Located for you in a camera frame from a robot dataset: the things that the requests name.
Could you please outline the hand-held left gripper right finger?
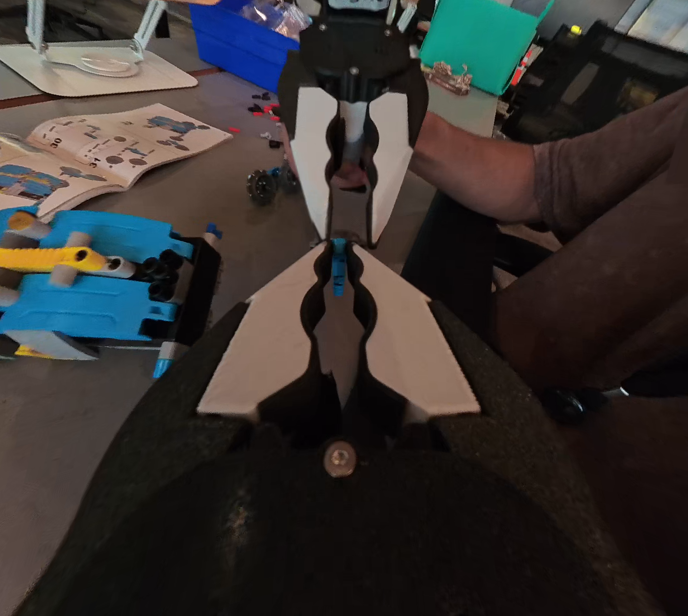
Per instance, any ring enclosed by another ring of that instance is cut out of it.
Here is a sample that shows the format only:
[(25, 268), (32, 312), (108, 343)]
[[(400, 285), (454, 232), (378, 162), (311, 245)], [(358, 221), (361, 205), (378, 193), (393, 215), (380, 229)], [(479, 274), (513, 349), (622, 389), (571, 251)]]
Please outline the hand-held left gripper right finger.
[(430, 298), (354, 244), (350, 279), (362, 311), (374, 302), (363, 356), (373, 383), (362, 397), (384, 420), (479, 414), (480, 405), (429, 306)]

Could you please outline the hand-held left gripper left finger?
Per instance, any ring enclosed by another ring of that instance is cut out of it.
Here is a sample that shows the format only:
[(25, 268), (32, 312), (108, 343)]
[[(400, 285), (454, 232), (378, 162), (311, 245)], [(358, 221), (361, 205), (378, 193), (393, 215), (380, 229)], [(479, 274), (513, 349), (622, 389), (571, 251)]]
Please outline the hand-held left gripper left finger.
[(259, 406), (305, 374), (311, 340), (301, 305), (317, 282), (312, 248), (248, 299), (248, 309), (197, 406), (199, 414), (258, 422)]

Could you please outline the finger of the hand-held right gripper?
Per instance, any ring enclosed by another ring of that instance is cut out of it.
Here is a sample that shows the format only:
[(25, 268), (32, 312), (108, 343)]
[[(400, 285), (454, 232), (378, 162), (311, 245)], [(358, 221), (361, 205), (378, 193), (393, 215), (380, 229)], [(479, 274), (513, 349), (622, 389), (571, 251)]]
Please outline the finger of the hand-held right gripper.
[(408, 98), (389, 92), (369, 104), (377, 146), (367, 164), (367, 247), (375, 248), (390, 220), (413, 149), (409, 144)]
[(319, 87), (300, 87), (290, 140), (309, 217), (320, 240), (331, 236), (333, 148), (329, 132), (340, 119), (339, 101)]

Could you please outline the blue brick-built toy model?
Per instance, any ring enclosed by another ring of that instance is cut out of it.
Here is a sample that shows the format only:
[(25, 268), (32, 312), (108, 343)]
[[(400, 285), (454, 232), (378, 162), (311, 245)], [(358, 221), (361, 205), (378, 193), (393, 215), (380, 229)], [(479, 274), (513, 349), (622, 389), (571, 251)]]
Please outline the blue brick-built toy model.
[(187, 351), (209, 325), (222, 236), (213, 223), (183, 237), (133, 215), (1, 210), (1, 357), (93, 361), (164, 341)]

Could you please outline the white desk lamp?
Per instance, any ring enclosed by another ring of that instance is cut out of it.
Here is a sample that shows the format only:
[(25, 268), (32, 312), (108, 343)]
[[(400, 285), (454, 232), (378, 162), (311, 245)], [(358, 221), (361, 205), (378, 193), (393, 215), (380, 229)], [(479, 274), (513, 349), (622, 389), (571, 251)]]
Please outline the white desk lamp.
[(1, 46), (1, 62), (45, 94), (79, 97), (95, 89), (96, 78), (106, 78), (106, 94), (131, 91), (114, 87), (112, 79), (131, 82), (140, 73), (144, 52), (169, 1), (149, 0), (137, 32), (125, 47), (91, 44), (58, 45), (45, 41), (47, 0), (27, 0), (26, 44)]

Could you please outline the pile of small building pieces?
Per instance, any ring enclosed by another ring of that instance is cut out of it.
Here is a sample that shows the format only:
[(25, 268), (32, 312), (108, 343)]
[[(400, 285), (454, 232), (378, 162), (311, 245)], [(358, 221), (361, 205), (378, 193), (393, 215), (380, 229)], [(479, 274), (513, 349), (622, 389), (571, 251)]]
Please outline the pile of small building pieces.
[[(275, 93), (266, 90), (255, 92), (251, 95), (246, 111), (250, 118), (250, 127), (254, 129), (259, 139), (270, 144), (280, 144), (283, 147), (290, 146), (286, 122), (282, 117), (281, 105)], [(260, 138), (260, 134), (266, 131), (272, 134), (271, 140)]]

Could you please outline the small brown printed box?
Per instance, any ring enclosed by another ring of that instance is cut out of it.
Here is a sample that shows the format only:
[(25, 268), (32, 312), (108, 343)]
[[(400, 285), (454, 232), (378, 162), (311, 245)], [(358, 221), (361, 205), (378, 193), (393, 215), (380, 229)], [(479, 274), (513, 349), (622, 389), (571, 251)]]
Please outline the small brown printed box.
[(428, 82), (457, 96), (466, 96), (470, 93), (473, 76), (466, 65), (462, 65), (462, 70), (458, 74), (454, 73), (451, 65), (443, 61), (435, 62), (431, 67), (422, 63), (420, 67)]

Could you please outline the clear plastic bags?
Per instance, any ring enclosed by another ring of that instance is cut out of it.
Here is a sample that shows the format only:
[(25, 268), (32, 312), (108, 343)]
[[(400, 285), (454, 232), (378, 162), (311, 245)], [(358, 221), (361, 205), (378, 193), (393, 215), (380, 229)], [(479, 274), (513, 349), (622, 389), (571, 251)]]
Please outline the clear plastic bags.
[(296, 42), (300, 41), (302, 31), (313, 23), (310, 15), (287, 0), (250, 0), (239, 15)]

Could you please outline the teal plastic container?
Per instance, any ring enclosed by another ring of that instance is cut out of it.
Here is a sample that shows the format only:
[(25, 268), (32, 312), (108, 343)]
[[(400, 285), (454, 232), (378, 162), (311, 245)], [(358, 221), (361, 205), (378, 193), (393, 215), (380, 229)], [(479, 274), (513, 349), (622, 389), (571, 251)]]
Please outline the teal plastic container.
[(555, 0), (533, 16), (494, 0), (439, 0), (420, 48), (426, 67), (467, 67), (471, 85), (503, 95)]

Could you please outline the blue plastic bin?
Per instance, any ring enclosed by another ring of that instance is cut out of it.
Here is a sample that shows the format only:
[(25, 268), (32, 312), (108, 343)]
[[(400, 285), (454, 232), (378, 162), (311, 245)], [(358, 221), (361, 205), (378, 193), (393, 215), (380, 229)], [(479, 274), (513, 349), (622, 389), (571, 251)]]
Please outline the blue plastic bin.
[(277, 91), (290, 50), (299, 43), (241, 15), (252, 0), (190, 4), (200, 59), (271, 92)]

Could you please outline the bright orange object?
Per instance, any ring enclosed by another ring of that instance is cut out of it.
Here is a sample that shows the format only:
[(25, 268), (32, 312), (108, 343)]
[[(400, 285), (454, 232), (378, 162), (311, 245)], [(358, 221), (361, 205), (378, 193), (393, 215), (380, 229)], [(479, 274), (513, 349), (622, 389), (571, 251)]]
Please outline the bright orange object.
[(512, 80), (510, 83), (511, 87), (515, 87), (520, 82), (521, 78), (528, 70), (530, 63), (533, 61), (534, 58), (537, 58), (538, 51), (539, 48), (537, 45), (532, 44), (530, 46), (529, 50), (524, 54), (519, 65), (515, 69), (515, 72), (512, 76)]

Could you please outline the black chair base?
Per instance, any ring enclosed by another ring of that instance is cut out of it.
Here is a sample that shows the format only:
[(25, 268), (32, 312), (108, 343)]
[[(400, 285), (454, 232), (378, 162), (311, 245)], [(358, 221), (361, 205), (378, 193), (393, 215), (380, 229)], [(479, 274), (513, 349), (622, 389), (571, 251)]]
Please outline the black chair base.
[(578, 425), (615, 401), (627, 398), (660, 399), (687, 396), (687, 363), (677, 362), (641, 370), (611, 389), (546, 389), (540, 402), (562, 425)]

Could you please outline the open instruction booklet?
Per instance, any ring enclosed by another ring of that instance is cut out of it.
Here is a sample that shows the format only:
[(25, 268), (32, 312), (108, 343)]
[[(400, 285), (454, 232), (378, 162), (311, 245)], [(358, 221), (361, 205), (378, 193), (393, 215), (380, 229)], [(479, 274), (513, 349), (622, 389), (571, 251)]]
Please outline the open instruction booklet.
[(2, 133), (1, 209), (29, 210), (47, 222), (232, 138), (162, 104), (47, 120), (26, 138)]

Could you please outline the person's brown shirt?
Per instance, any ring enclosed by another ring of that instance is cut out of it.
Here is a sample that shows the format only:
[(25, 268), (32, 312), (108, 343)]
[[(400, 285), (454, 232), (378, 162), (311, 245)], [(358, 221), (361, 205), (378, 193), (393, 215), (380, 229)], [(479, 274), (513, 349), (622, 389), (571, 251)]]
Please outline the person's brown shirt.
[(562, 247), (505, 290), (495, 347), (534, 390), (606, 388), (687, 357), (687, 88), (534, 146)]

